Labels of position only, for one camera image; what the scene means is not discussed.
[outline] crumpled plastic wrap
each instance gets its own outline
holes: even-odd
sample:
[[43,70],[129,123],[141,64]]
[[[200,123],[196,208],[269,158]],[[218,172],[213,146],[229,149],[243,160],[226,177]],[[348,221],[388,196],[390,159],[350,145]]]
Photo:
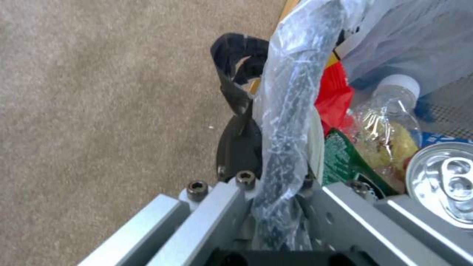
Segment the crumpled plastic wrap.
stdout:
[[252,206],[254,249],[311,249],[294,196],[307,174],[309,111],[346,17],[342,2],[349,0],[302,2],[271,37],[258,93],[263,175]]

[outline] red plastic bag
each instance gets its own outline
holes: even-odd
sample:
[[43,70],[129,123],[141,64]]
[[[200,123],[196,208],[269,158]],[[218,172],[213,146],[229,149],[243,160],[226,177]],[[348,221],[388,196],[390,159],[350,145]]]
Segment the red plastic bag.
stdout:
[[326,68],[314,104],[322,120],[325,135],[331,128],[340,128],[342,124],[347,123],[344,119],[352,97],[353,89],[348,86],[342,63],[338,61]]

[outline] trash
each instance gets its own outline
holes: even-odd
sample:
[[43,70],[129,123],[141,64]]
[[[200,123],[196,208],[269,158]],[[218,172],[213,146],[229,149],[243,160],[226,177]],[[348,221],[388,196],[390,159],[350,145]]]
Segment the trash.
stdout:
[[410,114],[419,95],[411,77],[391,75],[370,100],[354,109],[352,141],[368,165],[397,192],[405,191],[404,163],[419,148],[419,124]]
[[326,67],[315,101],[325,134],[333,127],[340,128],[352,97],[353,90],[348,86],[342,63],[338,61]]
[[438,143],[407,168],[409,196],[454,226],[473,229],[473,145]]
[[322,185],[357,180],[369,187],[377,199],[397,192],[363,160],[348,138],[332,129],[325,139],[324,177]]
[[354,88],[401,73],[423,96],[473,72],[472,24],[471,0],[378,0],[335,50]]
[[254,249],[312,248],[294,196],[307,174],[309,110],[345,19],[339,0],[308,0],[295,7],[271,37],[258,93],[263,174],[252,206]]
[[437,133],[422,132],[422,148],[442,142],[461,142],[473,144],[472,140],[454,138]]

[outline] green label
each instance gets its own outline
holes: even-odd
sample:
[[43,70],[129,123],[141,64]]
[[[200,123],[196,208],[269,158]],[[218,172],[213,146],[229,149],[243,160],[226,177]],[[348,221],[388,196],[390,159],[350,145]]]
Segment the green label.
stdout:
[[371,184],[373,189],[379,189],[380,196],[397,195],[376,172],[363,160],[355,147],[342,132],[331,129],[325,139],[324,178],[322,185],[336,182],[346,182],[363,176],[364,183]]

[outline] white bottle cap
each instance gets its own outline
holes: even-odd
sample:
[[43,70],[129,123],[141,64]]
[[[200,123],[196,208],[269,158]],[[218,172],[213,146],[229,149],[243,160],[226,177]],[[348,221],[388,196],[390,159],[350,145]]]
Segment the white bottle cap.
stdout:
[[420,94],[420,86],[419,83],[406,75],[401,75],[401,74],[396,74],[396,75],[391,75],[385,77],[378,85],[376,90],[379,90],[381,87],[387,87],[387,86],[398,86],[402,87],[410,92],[412,92],[414,96],[414,103],[419,99],[419,94]]

